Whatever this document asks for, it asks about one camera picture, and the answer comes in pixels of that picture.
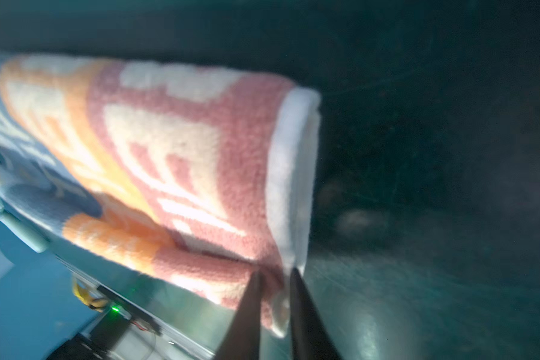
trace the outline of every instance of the orange stripe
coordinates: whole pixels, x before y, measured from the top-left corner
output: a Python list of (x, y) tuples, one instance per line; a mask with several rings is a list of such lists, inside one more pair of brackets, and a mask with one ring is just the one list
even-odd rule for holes
[(64, 225), (65, 239), (106, 259), (154, 276), (152, 261), (161, 248), (86, 214), (74, 215)]
[[(159, 239), (160, 242), (171, 243), (170, 236), (159, 225), (159, 220), (151, 207), (146, 202), (142, 193), (134, 184), (131, 183), (129, 176), (114, 161), (111, 155), (108, 155), (106, 148), (100, 143), (96, 134), (91, 130), (87, 118), (87, 95), (90, 84), (100, 71), (111, 63), (109, 60), (93, 61), (81, 68), (78, 68), (71, 74), (57, 76), (45, 70), (26, 70), (21, 67), (21, 62), (25, 56), (19, 56), (2, 66), (0, 71), (0, 94), (11, 116), (31, 133), (36, 139), (40, 140), (44, 146), (52, 152), (68, 169), (68, 171), (101, 203), (103, 208), (102, 219), (118, 226), (121, 225), (112, 220), (116, 218), (127, 218), (129, 225), (128, 231), (131, 234), (137, 234), (153, 239)], [(82, 143), (91, 151), (94, 158), (101, 165), (104, 174), (103, 178), (108, 183), (93, 180), (85, 177), (76, 171), (76, 165), (87, 168), (88, 164), (82, 164), (76, 159), (67, 156), (61, 148), (61, 144), (67, 144), (68, 139), (62, 129), (59, 128), (56, 119), (44, 119), (43, 125), (55, 125), (50, 127), (52, 131), (61, 140), (58, 144), (47, 141), (45, 133), (33, 130), (26, 121), (30, 113), (17, 113), (12, 106), (10, 94), (8, 92), (8, 83), (27, 83), (30, 85), (43, 86), (44, 88), (54, 89), (63, 93), (66, 110), (71, 119), (74, 131), (78, 134)], [(118, 185), (125, 193), (122, 193), (112, 185)], [(116, 209), (116, 201), (122, 203), (122, 209)], [(128, 212), (134, 212), (136, 217), (129, 216)]]

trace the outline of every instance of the white towel edge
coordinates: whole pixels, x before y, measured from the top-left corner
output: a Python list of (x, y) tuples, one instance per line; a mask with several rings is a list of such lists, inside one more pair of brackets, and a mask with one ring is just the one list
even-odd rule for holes
[(308, 255), (319, 104), (314, 90), (290, 90), (278, 111), (268, 153), (266, 219), (286, 279), (293, 267), (303, 273)]

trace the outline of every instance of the towel pattern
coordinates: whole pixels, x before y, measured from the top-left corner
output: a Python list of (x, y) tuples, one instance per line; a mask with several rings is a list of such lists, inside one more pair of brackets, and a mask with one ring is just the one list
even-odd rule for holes
[(230, 308), (260, 268), (262, 321), (281, 335), (283, 271), (306, 253), (284, 261), (268, 159), (297, 89), (226, 68), (0, 56), (0, 195), (82, 248)]

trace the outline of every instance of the dark floor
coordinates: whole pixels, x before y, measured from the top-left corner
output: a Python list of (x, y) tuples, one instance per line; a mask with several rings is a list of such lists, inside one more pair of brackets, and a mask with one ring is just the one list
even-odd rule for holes
[(347, 359), (540, 358), (540, 1), (0, 9), (0, 50), (272, 71), (323, 94), (306, 280)]

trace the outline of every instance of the towel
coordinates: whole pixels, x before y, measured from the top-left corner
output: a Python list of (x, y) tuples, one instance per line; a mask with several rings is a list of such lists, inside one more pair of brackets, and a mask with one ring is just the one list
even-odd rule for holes
[(283, 336), (319, 103), (273, 74), (0, 54), (0, 196), (44, 231), (228, 308), (261, 270), (262, 323)]

